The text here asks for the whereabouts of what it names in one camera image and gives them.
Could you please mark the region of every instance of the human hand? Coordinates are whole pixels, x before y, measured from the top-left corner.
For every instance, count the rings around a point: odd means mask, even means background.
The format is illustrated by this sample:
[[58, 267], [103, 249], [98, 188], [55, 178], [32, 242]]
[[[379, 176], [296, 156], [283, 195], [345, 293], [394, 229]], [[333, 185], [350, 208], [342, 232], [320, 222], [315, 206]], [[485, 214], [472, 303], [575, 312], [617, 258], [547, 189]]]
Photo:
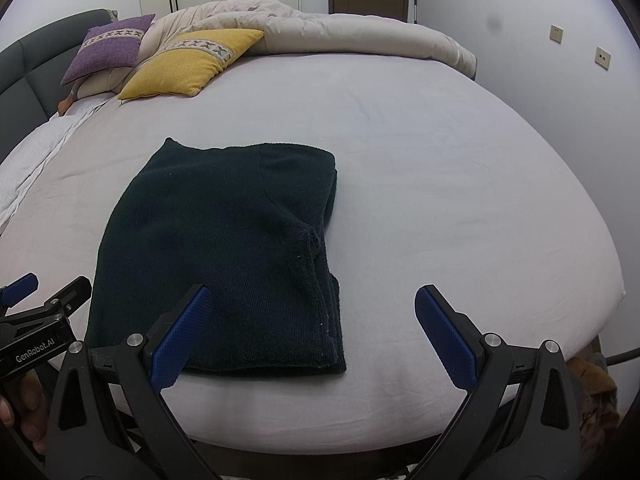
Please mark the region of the human hand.
[[[40, 455], [47, 450], [47, 399], [42, 393], [42, 385], [35, 370], [29, 370], [20, 380], [20, 400], [27, 408], [22, 418], [20, 430]], [[6, 399], [0, 397], [0, 420], [8, 428], [14, 424], [14, 412]]]
[[69, 108], [71, 108], [71, 105], [73, 103], [74, 103], [73, 94], [69, 94], [69, 96], [64, 101], [60, 101], [58, 103], [58, 114], [60, 115], [60, 117], [66, 114], [66, 111], [69, 110]]

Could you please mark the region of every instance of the purple pillow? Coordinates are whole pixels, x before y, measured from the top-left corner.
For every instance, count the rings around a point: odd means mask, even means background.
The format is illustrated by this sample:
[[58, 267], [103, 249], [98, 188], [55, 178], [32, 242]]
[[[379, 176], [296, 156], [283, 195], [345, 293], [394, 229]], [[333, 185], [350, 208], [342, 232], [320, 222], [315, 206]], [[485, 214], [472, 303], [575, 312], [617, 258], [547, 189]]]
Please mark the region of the purple pillow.
[[105, 68], [134, 67], [142, 36], [151, 26], [154, 16], [146, 14], [90, 28], [60, 84], [64, 86]]

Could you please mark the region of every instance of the white bed sheet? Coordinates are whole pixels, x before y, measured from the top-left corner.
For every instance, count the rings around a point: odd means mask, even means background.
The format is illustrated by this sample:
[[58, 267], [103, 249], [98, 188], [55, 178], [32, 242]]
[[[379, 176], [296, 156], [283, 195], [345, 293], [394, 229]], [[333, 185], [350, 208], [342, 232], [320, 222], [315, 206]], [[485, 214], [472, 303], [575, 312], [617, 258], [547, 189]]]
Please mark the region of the white bed sheet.
[[12, 149], [0, 164], [0, 234], [18, 210], [43, 168], [70, 136], [102, 104], [113, 97], [104, 92], [73, 103], [63, 117], [57, 113]]
[[[482, 332], [525, 346], [552, 338], [566, 356], [622, 297], [599, 212], [516, 112], [438, 62], [322, 54], [241, 60], [190, 99], [105, 104], [44, 168], [0, 237], [0, 282], [40, 279], [24, 308], [79, 274], [93, 278], [112, 208], [167, 136], [198, 148], [309, 144], [332, 152], [338, 169], [326, 240], [346, 373], [183, 374], [163, 396], [192, 438], [332, 453], [443, 430], [463, 392], [415, 320], [426, 283]], [[78, 337], [88, 310], [72, 317]]]

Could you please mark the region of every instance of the knit fabric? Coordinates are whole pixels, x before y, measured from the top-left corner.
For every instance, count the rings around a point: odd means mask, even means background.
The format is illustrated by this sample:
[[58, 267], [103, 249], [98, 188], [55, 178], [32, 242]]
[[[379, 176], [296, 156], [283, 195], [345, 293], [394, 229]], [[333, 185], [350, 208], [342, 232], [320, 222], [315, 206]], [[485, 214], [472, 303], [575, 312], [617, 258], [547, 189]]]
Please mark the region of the knit fabric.
[[336, 177], [334, 156], [317, 148], [198, 150], [167, 139], [105, 229], [87, 344], [145, 333], [202, 283], [214, 314], [187, 369], [345, 371], [338, 282], [324, 245]]

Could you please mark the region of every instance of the upholstered headboard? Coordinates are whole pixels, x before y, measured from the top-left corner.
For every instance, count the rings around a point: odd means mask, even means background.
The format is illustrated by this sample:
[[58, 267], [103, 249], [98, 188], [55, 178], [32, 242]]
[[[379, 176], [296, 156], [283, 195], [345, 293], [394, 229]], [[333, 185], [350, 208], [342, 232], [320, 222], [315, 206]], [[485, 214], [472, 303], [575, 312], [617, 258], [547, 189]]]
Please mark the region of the upholstered headboard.
[[0, 52], [0, 162], [47, 122], [71, 84], [62, 76], [91, 27], [111, 23], [108, 10], [88, 10], [42, 27]]

